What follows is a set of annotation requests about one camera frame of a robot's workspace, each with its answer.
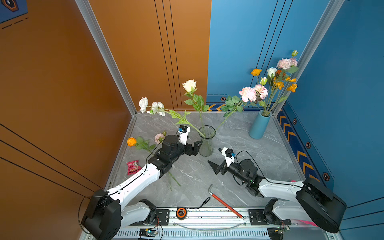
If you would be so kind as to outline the clear ribbed glass vase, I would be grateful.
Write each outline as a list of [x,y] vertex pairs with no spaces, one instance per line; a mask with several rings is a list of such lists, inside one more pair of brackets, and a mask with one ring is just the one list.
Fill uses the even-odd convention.
[[209,157],[213,153],[213,138],[216,136],[216,130],[212,126],[204,125],[199,128],[199,131],[202,141],[199,154],[203,157]]

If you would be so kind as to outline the blue ceramic cylinder vase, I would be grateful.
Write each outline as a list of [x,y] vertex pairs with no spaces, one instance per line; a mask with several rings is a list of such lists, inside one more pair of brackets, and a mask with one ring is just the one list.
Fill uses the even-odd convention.
[[271,114],[265,114],[265,110],[259,111],[250,130],[249,135],[253,139],[261,139],[267,129]]

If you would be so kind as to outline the white ranunculus flower stem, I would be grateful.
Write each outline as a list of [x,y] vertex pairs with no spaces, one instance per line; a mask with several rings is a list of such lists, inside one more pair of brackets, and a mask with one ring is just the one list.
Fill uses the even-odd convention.
[[178,125],[188,125],[191,128],[195,129],[202,137],[207,137],[207,134],[203,133],[197,127],[195,127],[189,120],[188,115],[191,112],[184,111],[184,114],[180,114],[174,110],[166,109],[164,104],[161,102],[153,102],[152,105],[149,105],[149,100],[147,97],[142,97],[139,100],[139,107],[141,113],[148,113],[151,115],[160,115],[165,117],[166,115],[170,115],[173,119],[177,119]]

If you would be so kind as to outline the pink rose spray stem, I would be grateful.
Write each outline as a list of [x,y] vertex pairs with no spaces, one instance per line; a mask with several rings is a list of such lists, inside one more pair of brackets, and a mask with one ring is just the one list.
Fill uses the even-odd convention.
[[223,121],[218,125],[219,130],[234,113],[242,113],[248,107],[264,107],[268,96],[268,90],[264,85],[258,84],[254,87],[244,87],[239,91],[239,96],[228,97],[222,107]]

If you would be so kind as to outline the cream rose flower stem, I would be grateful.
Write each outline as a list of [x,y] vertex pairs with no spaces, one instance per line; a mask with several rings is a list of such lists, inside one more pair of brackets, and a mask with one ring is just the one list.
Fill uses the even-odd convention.
[[188,98],[185,103],[192,106],[195,111],[199,112],[201,125],[204,125],[202,113],[208,111],[209,106],[206,105],[204,98],[201,95],[197,95],[197,82],[195,80],[187,80],[182,83],[184,90],[186,91],[185,96]]

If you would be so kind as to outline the white rose flower stem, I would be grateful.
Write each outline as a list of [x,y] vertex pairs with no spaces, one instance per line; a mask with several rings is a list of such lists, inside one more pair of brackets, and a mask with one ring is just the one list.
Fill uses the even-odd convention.
[[270,116],[270,104],[271,104],[271,101],[273,100],[273,94],[274,94],[274,78],[275,78],[275,75],[276,75],[276,72],[278,70],[274,67],[271,67],[267,70],[267,74],[268,74],[268,84],[269,84],[269,88],[268,88],[268,100],[267,100],[267,104],[266,104],[266,108],[265,108],[265,111],[266,111],[266,117],[269,117]]

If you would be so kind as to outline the pink peony flower stem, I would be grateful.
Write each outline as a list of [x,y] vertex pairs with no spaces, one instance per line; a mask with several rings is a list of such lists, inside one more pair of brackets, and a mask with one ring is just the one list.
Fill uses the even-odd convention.
[[277,63],[277,70],[286,70],[286,73],[291,77],[294,73],[296,73],[299,68],[298,68],[298,60],[297,60],[297,55],[299,52],[297,50],[294,50],[291,53],[290,58],[283,58],[278,61]]

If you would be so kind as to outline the yellow poppy flower bunch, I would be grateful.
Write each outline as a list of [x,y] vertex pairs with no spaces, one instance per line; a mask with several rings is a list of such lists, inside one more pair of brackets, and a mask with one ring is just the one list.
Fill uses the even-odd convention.
[[288,74],[280,74],[278,76],[267,77],[268,80],[268,96],[265,102],[262,115],[270,117],[277,104],[288,99],[290,92],[295,93],[298,87],[297,79],[291,78]]

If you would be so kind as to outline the orange gerbera flower stem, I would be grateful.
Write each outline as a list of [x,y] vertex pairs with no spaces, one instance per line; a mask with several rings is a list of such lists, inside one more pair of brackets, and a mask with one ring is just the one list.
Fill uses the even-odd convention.
[[273,104],[271,104],[271,113],[274,112],[274,109],[282,97],[282,94],[284,92],[284,87],[285,87],[285,77],[287,76],[286,70],[278,70],[276,72],[276,76],[274,78],[274,94],[273,94],[273,99],[275,100]]

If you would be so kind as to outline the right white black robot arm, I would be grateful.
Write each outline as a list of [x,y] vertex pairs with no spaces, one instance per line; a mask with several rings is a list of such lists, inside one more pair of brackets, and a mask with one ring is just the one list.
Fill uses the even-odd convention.
[[307,221],[326,232],[339,232],[347,204],[317,180],[270,180],[260,175],[250,159],[240,163],[223,161],[220,165],[211,161],[208,163],[215,174],[229,173],[240,180],[251,195],[270,199],[263,210],[268,224],[275,225],[285,220]]

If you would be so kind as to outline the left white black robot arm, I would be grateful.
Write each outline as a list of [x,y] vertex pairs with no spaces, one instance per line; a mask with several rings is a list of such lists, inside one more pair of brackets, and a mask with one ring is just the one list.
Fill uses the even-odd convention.
[[162,147],[155,148],[147,157],[146,165],[131,178],[107,191],[99,189],[89,197],[80,220],[83,231],[97,240],[111,240],[121,227],[136,222],[150,224],[155,218],[156,206],[146,199],[131,206],[129,202],[166,174],[181,156],[196,156],[202,143],[188,144],[182,136],[166,136]]

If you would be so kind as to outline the pile of artificial flowers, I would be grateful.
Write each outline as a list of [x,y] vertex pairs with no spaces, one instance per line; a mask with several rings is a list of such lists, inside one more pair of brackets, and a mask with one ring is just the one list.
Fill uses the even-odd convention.
[[154,138],[155,144],[152,145],[150,145],[149,140],[144,140],[142,137],[130,137],[127,140],[127,146],[130,148],[135,147],[135,149],[137,150],[145,150],[152,154],[155,151],[155,148],[165,139],[166,136],[166,131],[157,134]]

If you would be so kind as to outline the red handled hammer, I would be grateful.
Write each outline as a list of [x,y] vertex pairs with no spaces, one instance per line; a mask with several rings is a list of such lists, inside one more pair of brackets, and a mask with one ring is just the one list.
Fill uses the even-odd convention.
[[229,211],[231,211],[232,213],[234,213],[238,218],[242,219],[242,220],[245,220],[246,218],[241,215],[238,211],[236,211],[234,208],[232,208],[229,204],[227,204],[225,201],[223,201],[221,198],[219,198],[217,195],[215,195],[213,192],[212,192],[212,187],[213,187],[213,184],[211,184],[208,188],[208,193],[214,198],[216,199],[218,202],[220,202],[223,206],[225,206]]

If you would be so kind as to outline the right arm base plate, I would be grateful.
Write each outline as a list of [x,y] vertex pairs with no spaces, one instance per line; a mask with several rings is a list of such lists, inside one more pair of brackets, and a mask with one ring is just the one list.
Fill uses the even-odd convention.
[[290,226],[292,224],[290,219],[281,220],[273,212],[265,213],[262,209],[249,209],[248,214],[252,226],[264,226],[264,225],[285,225]]

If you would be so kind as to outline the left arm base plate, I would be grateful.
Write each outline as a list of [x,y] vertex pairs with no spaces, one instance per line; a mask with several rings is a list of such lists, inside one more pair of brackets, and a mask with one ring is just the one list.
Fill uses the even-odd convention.
[[159,223],[162,226],[168,226],[170,220],[170,210],[169,209],[157,209],[156,213],[153,214],[153,219],[151,221],[145,220],[144,222],[136,222],[130,226],[155,226]]

